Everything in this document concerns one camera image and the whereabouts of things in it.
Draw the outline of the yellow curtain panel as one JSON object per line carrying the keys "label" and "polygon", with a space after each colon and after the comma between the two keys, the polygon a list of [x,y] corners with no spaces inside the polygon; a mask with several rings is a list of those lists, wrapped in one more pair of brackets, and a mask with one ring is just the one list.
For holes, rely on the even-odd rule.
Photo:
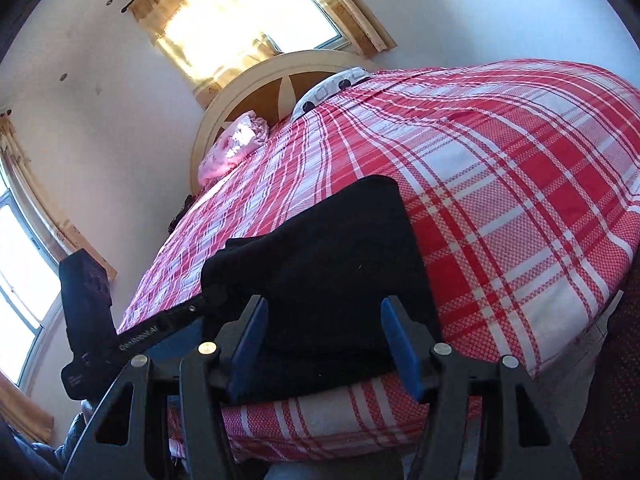
{"label": "yellow curtain panel", "polygon": [[134,0],[128,11],[201,107],[234,78],[279,54],[239,0]]}
{"label": "yellow curtain panel", "polygon": [[390,33],[361,0],[314,0],[363,58],[397,47]]}

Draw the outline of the pink floral pillow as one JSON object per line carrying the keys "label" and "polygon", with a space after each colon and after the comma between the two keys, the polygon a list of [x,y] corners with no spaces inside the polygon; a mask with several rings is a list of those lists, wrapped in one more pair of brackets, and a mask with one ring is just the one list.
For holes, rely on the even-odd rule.
{"label": "pink floral pillow", "polygon": [[249,110],[218,136],[198,165],[198,183],[207,188],[239,166],[248,155],[266,144],[269,126],[265,118]]}

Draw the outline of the black pants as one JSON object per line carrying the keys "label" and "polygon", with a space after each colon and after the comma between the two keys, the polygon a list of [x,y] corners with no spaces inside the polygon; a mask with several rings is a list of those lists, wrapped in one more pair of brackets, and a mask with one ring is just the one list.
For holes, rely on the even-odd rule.
{"label": "black pants", "polygon": [[391,372],[381,304],[396,296],[414,322],[440,330],[435,301],[398,183],[362,178],[274,231],[230,238],[208,258],[201,289],[213,323],[266,300],[254,363],[232,375],[233,404],[280,401]]}

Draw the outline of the side wall window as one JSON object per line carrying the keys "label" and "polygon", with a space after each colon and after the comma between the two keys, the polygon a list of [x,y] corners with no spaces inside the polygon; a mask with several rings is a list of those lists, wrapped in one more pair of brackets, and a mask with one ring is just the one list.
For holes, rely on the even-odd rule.
{"label": "side wall window", "polygon": [[20,386],[60,306],[58,266],[28,224],[7,177],[1,178],[1,373]]}

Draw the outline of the white black patterned pillow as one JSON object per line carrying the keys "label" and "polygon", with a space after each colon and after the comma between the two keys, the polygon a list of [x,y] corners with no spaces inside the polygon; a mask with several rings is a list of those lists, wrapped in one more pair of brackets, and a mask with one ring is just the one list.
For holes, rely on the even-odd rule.
{"label": "white black patterned pillow", "polygon": [[315,84],[296,102],[291,114],[292,122],[327,99],[332,98],[338,92],[355,87],[356,84],[360,84],[360,82],[369,79],[371,76],[372,74],[364,68],[353,67],[326,77],[326,79]]}

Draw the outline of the cream wooden headboard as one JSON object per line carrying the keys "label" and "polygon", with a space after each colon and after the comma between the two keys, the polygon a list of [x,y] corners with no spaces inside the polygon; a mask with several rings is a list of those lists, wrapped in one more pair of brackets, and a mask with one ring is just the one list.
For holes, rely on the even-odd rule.
{"label": "cream wooden headboard", "polygon": [[352,67],[369,72],[376,65],[362,56],[337,50],[283,53],[259,63],[225,86],[210,102],[195,136],[190,162],[190,188],[197,193],[198,166],[218,136],[243,113],[252,110],[270,127],[292,113],[296,102],[315,84]]}

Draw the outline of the red white plaid bedsheet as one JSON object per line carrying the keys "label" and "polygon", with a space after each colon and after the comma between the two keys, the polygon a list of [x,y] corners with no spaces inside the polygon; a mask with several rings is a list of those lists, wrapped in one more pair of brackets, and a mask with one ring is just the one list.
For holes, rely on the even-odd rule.
{"label": "red white plaid bedsheet", "polygon": [[395,179],[447,342],[555,361],[639,245],[639,91],[604,68],[512,60],[382,70],[275,126],[195,202],[145,272],[130,328],[194,295],[205,259],[369,174]]}

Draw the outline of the dark bundle beside bed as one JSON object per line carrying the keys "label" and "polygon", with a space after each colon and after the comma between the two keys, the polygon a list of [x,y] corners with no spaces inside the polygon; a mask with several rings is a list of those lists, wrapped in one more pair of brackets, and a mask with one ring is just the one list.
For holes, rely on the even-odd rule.
{"label": "dark bundle beside bed", "polygon": [[168,233],[169,234],[171,234],[172,232],[175,231],[175,229],[178,226],[179,222],[186,215],[186,213],[192,207],[194,202],[195,202],[195,200],[194,200],[194,196],[193,195],[189,194],[188,196],[186,196],[186,198],[183,201],[181,209],[178,211],[178,214],[176,214],[175,217],[169,223],[169,226],[168,226]]}

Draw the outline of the yellow curtain left panel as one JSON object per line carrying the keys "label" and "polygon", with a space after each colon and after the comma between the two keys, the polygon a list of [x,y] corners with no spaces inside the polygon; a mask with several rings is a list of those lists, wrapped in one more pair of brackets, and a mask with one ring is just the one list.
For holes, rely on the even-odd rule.
{"label": "yellow curtain left panel", "polygon": [[201,107],[234,78],[279,54],[239,0],[134,0],[128,11]]}

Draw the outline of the side window yellow curtain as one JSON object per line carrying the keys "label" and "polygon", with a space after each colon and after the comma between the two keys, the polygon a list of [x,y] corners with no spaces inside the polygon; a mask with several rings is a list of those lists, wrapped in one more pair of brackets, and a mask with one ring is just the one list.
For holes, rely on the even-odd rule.
{"label": "side window yellow curtain", "polygon": [[89,243],[37,179],[6,113],[1,114],[1,175],[27,225],[56,263],[79,249],[85,249],[103,266],[108,280],[114,281],[117,276],[114,266]]}

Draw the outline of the yellow curtain right panel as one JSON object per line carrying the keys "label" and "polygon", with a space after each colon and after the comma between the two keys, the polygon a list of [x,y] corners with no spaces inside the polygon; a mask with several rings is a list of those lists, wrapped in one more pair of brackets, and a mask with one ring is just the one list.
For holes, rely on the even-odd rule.
{"label": "yellow curtain right panel", "polygon": [[390,33],[361,0],[314,0],[363,58],[397,47]]}

